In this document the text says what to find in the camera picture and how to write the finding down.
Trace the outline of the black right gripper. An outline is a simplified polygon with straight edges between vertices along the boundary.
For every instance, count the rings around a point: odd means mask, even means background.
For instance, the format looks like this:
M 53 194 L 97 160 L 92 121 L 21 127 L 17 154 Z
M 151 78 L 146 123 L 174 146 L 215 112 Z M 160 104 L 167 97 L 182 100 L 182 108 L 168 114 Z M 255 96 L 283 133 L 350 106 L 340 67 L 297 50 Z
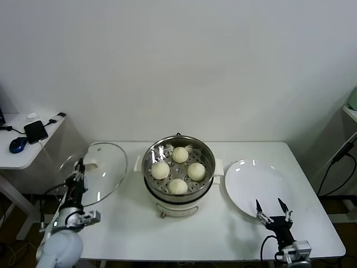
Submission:
M 255 200 L 255 202 L 258 220 L 261 222 L 261 224 L 265 224 L 267 230 L 274 232 L 277 237 L 278 245 L 292 245 L 295 241 L 290 231 L 293 224 L 292 211 L 288 209 L 286 203 L 284 203 L 280 198 L 278 198 L 278 202 L 285 216 L 273 216 L 270 218 L 263 212 L 263 209 L 257 199 Z

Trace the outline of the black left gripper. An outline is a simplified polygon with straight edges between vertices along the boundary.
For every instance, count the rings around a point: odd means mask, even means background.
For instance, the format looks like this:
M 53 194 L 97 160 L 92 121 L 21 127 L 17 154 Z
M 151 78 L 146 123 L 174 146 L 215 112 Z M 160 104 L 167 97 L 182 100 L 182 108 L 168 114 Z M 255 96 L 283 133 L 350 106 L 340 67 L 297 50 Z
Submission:
M 86 192 L 84 176 L 85 165 L 83 164 L 83 158 L 80 158 L 79 164 L 76 164 L 74 168 L 73 178 L 67 179 L 65 182 L 67 192 L 65 201 L 62 205 L 63 208 L 83 208 L 82 197 Z

